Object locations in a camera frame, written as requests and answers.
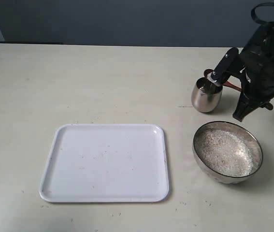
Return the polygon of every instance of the metal bowl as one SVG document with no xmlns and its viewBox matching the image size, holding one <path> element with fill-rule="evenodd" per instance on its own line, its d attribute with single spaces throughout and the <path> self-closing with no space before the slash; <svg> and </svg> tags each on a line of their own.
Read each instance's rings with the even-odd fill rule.
<svg viewBox="0 0 274 232">
<path fill-rule="evenodd" d="M 206 174 L 225 184 L 248 179 L 263 160 L 261 146 L 250 132 L 223 121 L 206 123 L 196 131 L 193 153 Z"/>
</svg>

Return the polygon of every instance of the white table surface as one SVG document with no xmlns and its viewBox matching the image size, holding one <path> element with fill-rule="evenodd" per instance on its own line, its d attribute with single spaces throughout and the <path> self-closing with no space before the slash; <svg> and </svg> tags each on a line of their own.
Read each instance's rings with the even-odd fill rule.
<svg viewBox="0 0 274 232">
<path fill-rule="evenodd" d="M 274 231 L 274 110 L 258 109 L 237 122 L 238 92 L 228 88 L 213 114 L 191 108 L 195 81 L 227 50 L 0 44 L 0 232 Z M 262 145 L 263 166 L 243 184 L 214 182 L 194 160 L 194 132 L 214 120 L 240 124 Z M 91 122 L 164 129 L 171 183 L 165 201 L 40 198 L 56 129 Z"/>
</svg>

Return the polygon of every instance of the white plastic tray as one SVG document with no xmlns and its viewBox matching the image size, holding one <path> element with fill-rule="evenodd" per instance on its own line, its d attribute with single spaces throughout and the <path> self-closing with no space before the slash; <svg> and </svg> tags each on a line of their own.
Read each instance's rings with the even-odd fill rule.
<svg viewBox="0 0 274 232">
<path fill-rule="evenodd" d="M 68 124 L 40 184 L 47 202 L 157 202 L 169 192 L 164 134 L 151 124 Z"/>
</svg>

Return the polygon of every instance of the gray wall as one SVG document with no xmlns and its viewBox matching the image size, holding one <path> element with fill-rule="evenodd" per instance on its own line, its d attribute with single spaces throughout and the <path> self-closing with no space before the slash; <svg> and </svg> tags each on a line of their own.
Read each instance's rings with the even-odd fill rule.
<svg viewBox="0 0 274 232">
<path fill-rule="evenodd" d="M 0 0 L 6 41 L 133 46 L 243 46 L 266 0 Z M 258 10 L 274 20 L 274 9 Z"/>
</svg>

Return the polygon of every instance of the stainless steel cup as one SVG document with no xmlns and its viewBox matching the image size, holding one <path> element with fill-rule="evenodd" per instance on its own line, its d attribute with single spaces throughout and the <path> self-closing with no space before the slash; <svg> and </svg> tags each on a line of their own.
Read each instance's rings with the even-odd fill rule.
<svg viewBox="0 0 274 232">
<path fill-rule="evenodd" d="M 217 87 L 205 77 L 200 78 L 191 94 L 191 103 L 196 110 L 202 113 L 213 111 L 222 96 L 223 86 Z"/>
</svg>

